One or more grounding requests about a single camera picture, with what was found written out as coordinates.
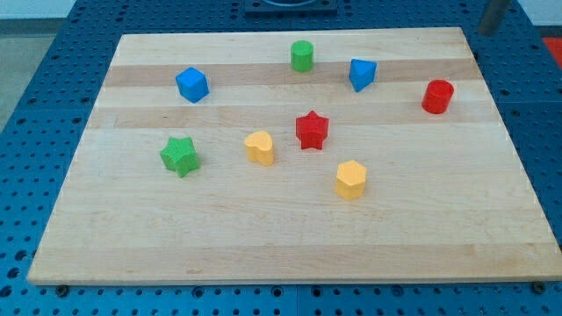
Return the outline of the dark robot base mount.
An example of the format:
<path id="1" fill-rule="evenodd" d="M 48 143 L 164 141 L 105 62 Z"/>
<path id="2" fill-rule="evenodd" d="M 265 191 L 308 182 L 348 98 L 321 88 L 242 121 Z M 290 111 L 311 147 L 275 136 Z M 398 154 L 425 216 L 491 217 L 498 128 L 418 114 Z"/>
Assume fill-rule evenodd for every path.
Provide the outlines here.
<path id="1" fill-rule="evenodd" d="M 243 0 L 244 13 L 285 14 L 285 13 L 335 13 L 337 0 Z"/>

